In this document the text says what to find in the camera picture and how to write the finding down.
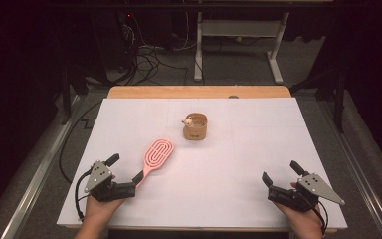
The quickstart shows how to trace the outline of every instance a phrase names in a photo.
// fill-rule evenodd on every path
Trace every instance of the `wooden container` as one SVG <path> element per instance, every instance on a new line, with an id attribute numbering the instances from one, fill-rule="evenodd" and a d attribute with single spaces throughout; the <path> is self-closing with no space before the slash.
<path id="1" fill-rule="evenodd" d="M 191 113 L 187 119 L 192 120 L 191 125 L 184 125 L 184 137 L 188 140 L 202 140 L 206 137 L 207 117 L 200 113 Z"/>

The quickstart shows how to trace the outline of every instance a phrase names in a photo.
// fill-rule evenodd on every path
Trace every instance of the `human hand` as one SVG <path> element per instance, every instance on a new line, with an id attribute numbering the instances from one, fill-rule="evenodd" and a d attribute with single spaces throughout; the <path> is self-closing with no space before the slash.
<path id="1" fill-rule="evenodd" d="M 275 203 L 274 205 L 287 217 L 290 227 L 296 234 L 296 239 L 320 239 L 322 238 L 321 221 L 318 216 L 312 211 L 298 212 L 289 207 Z"/>
<path id="2" fill-rule="evenodd" d="M 118 199 L 111 202 L 99 202 L 94 197 L 88 196 L 86 215 L 76 239 L 99 238 L 114 212 L 122 205 L 124 200 L 125 199 Z"/>

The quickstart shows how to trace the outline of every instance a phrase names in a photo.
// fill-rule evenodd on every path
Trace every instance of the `white table surface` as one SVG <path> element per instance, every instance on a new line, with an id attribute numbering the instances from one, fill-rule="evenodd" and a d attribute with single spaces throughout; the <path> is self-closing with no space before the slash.
<path id="1" fill-rule="evenodd" d="M 190 113 L 207 116 L 204 140 L 182 136 L 181 121 Z M 109 227 L 288 230 L 285 217 L 267 200 L 263 172 L 275 186 L 289 189 L 299 178 L 289 166 L 295 160 L 329 183 L 293 98 L 105 99 L 57 223 L 80 226 L 75 184 L 96 160 L 119 153 L 120 160 L 110 168 L 114 181 L 129 182 L 142 169 L 147 148 L 159 138 L 173 142 L 171 156 L 150 172 Z M 85 195 L 87 180 L 79 197 Z M 329 215 L 328 228 L 346 228 L 340 206 L 321 201 Z M 83 212 L 85 204 L 80 202 Z"/>

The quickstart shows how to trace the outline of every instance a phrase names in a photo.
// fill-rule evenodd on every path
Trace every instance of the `robotic hand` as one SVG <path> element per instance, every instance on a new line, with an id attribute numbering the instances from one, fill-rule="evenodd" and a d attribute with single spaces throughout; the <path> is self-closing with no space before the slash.
<path id="1" fill-rule="evenodd" d="M 89 193 L 100 202 L 110 202 L 135 196 L 136 185 L 142 180 L 142 173 L 138 173 L 131 182 L 116 183 L 112 181 L 112 173 L 109 167 L 119 160 L 119 154 L 115 154 L 107 161 L 97 161 L 93 164 L 89 181 L 86 184 L 85 193 Z"/>
<path id="2" fill-rule="evenodd" d="M 305 171 L 297 162 L 292 161 L 290 167 L 302 178 L 297 180 L 296 189 L 285 190 L 273 186 L 272 180 L 263 173 L 263 182 L 269 189 L 268 200 L 305 212 L 315 208 L 318 197 L 325 198 L 340 205 L 345 202 L 317 174 Z"/>

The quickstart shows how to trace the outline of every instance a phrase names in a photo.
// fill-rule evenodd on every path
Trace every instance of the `pink hairbrush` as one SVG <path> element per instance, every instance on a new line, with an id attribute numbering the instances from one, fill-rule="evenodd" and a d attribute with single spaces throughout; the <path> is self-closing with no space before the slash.
<path id="1" fill-rule="evenodd" d="M 173 143 L 167 139 L 156 140 L 144 154 L 144 168 L 138 175 L 132 179 L 135 183 L 138 183 L 137 188 L 141 185 L 147 175 L 158 168 L 160 168 L 169 155 L 173 151 Z"/>

